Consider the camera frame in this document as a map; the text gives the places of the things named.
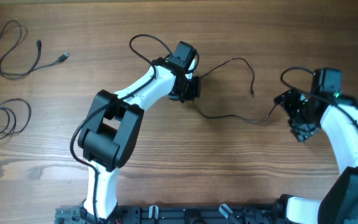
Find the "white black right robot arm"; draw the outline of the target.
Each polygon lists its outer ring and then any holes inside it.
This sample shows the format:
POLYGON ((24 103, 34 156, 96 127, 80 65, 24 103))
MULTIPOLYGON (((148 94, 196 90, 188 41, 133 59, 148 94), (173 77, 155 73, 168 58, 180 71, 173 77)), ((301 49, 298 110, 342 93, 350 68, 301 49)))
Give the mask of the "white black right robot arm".
POLYGON ((327 135, 340 176, 322 200, 282 195, 272 219, 280 223, 358 223, 358 101, 341 90, 342 73, 319 68, 311 89, 288 85, 274 98, 289 116, 291 133, 304 142, 318 130, 327 135))

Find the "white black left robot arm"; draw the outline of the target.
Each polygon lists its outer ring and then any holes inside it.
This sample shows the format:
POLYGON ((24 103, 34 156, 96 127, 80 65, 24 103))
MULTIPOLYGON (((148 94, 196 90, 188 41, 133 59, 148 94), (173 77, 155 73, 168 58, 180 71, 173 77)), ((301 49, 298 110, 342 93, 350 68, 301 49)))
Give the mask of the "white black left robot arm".
POLYGON ((127 88, 96 94, 71 139, 83 150, 79 162, 89 169, 81 222, 113 222, 119 169, 135 149, 145 111, 164 96, 180 102, 198 97, 200 79, 193 73, 199 59, 197 50, 181 41, 174 52, 150 61, 145 75, 127 88))

